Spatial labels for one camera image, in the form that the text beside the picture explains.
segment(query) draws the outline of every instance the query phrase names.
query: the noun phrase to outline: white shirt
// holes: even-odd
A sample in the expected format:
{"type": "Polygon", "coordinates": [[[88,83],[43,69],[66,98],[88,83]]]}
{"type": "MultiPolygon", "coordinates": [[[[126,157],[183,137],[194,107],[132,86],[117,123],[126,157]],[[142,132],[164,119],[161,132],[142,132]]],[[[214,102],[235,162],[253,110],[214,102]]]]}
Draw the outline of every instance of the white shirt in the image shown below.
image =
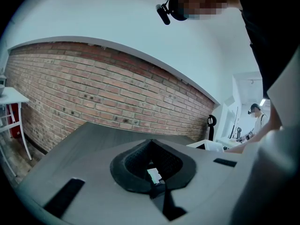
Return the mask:
{"type": "Polygon", "coordinates": [[[266,123],[268,122],[268,118],[265,114],[261,114],[259,116],[259,118],[256,120],[255,122],[255,126],[254,126],[254,129],[253,129],[253,133],[254,134],[257,134],[264,125],[266,125],[266,123]]]}

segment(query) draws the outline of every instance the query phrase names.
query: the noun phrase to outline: brick wall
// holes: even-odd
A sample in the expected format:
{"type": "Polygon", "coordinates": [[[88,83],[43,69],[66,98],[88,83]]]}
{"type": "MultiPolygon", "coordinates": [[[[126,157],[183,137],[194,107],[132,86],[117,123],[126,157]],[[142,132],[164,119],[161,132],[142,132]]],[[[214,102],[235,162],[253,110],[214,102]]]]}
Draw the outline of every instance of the brick wall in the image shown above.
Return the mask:
{"type": "Polygon", "coordinates": [[[7,86],[29,98],[25,133],[50,150],[86,121],[146,133],[206,135],[214,103],[191,85],[129,54],[83,43],[11,51],[7,86]]]}

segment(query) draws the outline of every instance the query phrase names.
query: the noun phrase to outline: dark clothing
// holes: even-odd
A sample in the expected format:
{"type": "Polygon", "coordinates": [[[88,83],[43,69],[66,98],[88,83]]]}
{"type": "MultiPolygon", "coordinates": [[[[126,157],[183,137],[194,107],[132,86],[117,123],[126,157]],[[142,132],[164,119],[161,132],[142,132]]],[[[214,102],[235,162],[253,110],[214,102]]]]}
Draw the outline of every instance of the dark clothing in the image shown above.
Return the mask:
{"type": "Polygon", "coordinates": [[[298,0],[240,0],[251,48],[262,75],[263,97],[300,44],[298,0]]]}

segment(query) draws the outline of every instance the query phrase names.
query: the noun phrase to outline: red object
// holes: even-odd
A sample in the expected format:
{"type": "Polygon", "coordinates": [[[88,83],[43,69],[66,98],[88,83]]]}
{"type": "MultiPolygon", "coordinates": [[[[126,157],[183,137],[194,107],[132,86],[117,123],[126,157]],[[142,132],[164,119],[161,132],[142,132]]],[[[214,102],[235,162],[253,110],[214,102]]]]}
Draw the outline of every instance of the red object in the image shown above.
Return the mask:
{"type": "MultiPolygon", "coordinates": [[[[18,104],[17,103],[12,104],[11,108],[13,110],[13,114],[14,114],[14,117],[15,117],[15,122],[18,122],[19,121],[18,104]]],[[[6,106],[6,109],[8,110],[8,114],[10,114],[10,110],[9,110],[9,106],[8,105],[6,106]]],[[[13,123],[12,117],[8,117],[8,124],[12,124],[12,123],[13,123]]],[[[13,138],[19,138],[19,137],[21,137],[20,126],[13,127],[9,131],[10,131],[10,134],[11,134],[11,136],[13,138]]]]}

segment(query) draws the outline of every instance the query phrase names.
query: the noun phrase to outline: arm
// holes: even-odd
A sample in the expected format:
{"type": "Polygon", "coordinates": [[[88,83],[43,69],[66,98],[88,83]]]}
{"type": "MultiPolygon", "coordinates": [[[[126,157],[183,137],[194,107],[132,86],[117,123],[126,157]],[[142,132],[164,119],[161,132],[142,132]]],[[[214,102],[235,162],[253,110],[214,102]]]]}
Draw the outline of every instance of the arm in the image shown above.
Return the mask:
{"type": "Polygon", "coordinates": [[[271,103],[271,113],[270,113],[270,119],[266,123],[265,126],[255,135],[253,136],[250,140],[245,142],[244,144],[241,144],[239,146],[236,146],[234,148],[225,150],[225,152],[234,152],[234,153],[242,153],[245,146],[249,145],[250,143],[255,143],[261,140],[262,137],[264,137],[269,131],[272,130],[277,130],[281,126],[281,121],[280,118],[277,114],[277,111],[273,104],[271,103]]]}

